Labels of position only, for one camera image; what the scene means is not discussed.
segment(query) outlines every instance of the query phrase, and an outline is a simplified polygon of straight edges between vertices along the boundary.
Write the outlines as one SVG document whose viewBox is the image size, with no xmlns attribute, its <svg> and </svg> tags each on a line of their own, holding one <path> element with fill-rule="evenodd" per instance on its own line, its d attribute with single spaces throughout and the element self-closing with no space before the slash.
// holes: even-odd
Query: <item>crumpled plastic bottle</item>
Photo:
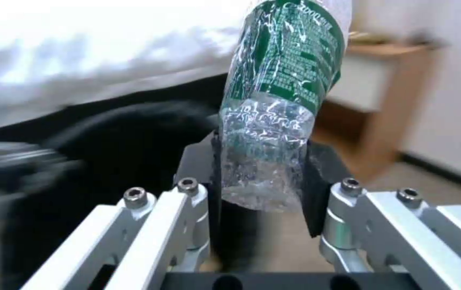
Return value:
<svg viewBox="0 0 461 290">
<path fill-rule="evenodd" d="M 339 79 L 350 0 L 255 0 L 219 112 L 221 194 L 249 209 L 300 208 L 315 116 Z"/>
</svg>

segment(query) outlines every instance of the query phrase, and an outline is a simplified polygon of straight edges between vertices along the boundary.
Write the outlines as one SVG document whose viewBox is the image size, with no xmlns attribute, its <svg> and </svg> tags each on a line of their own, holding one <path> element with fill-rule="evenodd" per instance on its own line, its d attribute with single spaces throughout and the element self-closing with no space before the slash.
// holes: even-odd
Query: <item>black fabric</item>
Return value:
<svg viewBox="0 0 461 290">
<path fill-rule="evenodd" d="M 172 88 L 131 94 L 65 108 L 55 114 L 0 128 L 0 141 L 44 145 L 96 114 L 151 101 L 190 100 L 190 112 L 205 106 L 215 114 L 226 75 Z M 94 126 L 73 142 L 57 142 L 61 154 L 82 160 L 82 170 L 52 189 L 21 200 L 12 209 L 2 237 L 2 286 L 19 289 L 97 204 L 114 204 L 132 186 L 152 193 L 171 189 L 184 147 L 203 139 L 210 129 L 186 118 L 119 118 Z"/>
</svg>

